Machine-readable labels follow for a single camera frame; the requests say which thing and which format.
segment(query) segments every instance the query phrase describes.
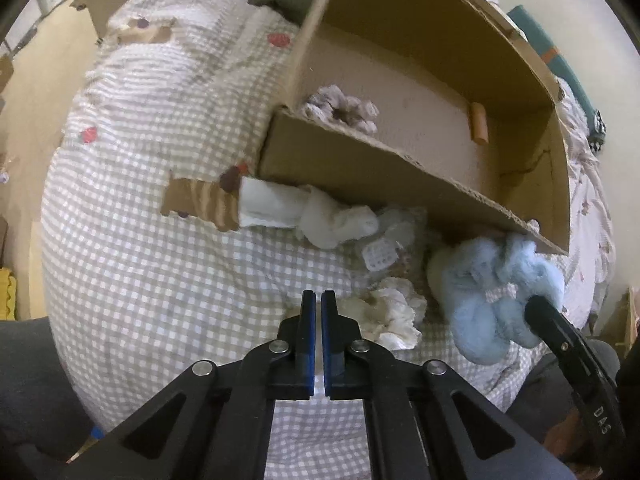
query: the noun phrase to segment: floor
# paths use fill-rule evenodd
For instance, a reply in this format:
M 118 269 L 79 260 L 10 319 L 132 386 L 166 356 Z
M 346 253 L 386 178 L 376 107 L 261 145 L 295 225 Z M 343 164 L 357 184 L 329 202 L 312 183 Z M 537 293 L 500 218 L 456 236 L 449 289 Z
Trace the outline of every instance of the floor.
M 0 153 L 6 154 L 10 180 L 0 185 L 0 214 L 9 224 L 4 266 L 17 279 L 19 319 L 44 315 L 39 264 L 42 191 L 69 105 L 97 49 L 88 11 L 76 11 L 71 1 L 38 25 L 38 33 L 15 56 L 14 75 L 2 92 L 6 105 L 0 113 Z

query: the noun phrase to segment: beige wall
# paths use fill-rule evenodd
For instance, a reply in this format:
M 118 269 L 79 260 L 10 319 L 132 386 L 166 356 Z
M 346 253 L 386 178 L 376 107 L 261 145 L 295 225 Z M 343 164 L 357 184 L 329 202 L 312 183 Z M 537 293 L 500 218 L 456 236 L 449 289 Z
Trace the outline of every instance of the beige wall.
M 553 38 L 602 112 L 601 174 L 614 224 L 617 266 L 601 320 L 640 285 L 640 57 L 604 0 L 500 0 L 523 4 Z

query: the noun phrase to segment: gray pants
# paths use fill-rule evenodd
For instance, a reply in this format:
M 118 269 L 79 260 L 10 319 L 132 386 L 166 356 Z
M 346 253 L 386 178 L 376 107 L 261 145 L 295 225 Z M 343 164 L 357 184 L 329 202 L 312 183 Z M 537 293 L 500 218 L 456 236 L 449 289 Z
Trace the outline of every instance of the gray pants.
M 93 427 L 60 365 L 49 319 L 0 321 L 0 478 L 57 478 Z
M 589 339 L 587 343 L 607 375 L 615 381 L 620 369 L 616 351 L 603 341 Z M 542 443 L 548 431 L 562 422 L 574 407 L 571 393 L 572 388 L 560 371 L 558 359 L 547 354 L 527 376 L 507 415 Z

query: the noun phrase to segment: crumpled paper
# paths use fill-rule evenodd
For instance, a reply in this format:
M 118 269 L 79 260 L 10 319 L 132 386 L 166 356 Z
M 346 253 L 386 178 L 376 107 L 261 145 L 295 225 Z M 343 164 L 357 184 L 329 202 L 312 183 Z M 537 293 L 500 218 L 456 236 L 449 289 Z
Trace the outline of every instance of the crumpled paper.
M 562 272 L 536 254 L 535 241 L 516 233 L 439 250 L 427 264 L 427 279 L 456 347 L 485 366 L 503 360 L 511 341 L 524 348 L 540 344 L 524 319 L 532 296 L 545 297 L 556 310 L 564 298 Z
M 371 101 L 345 95 L 337 85 L 322 86 L 302 105 L 302 114 L 327 126 L 350 126 L 364 134 L 378 131 L 374 120 L 380 113 Z
M 424 319 L 427 300 L 404 278 L 385 278 L 366 300 L 338 300 L 338 312 L 355 319 L 364 339 L 388 350 L 411 350 L 422 334 L 414 326 Z

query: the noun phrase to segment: yellow object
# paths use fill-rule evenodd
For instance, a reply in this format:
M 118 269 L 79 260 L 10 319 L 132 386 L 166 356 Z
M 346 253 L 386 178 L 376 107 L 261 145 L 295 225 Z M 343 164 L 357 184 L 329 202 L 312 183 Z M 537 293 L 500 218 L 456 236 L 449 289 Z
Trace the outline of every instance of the yellow object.
M 0 269 L 0 320 L 15 320 L 15 287 L 11 270 Z

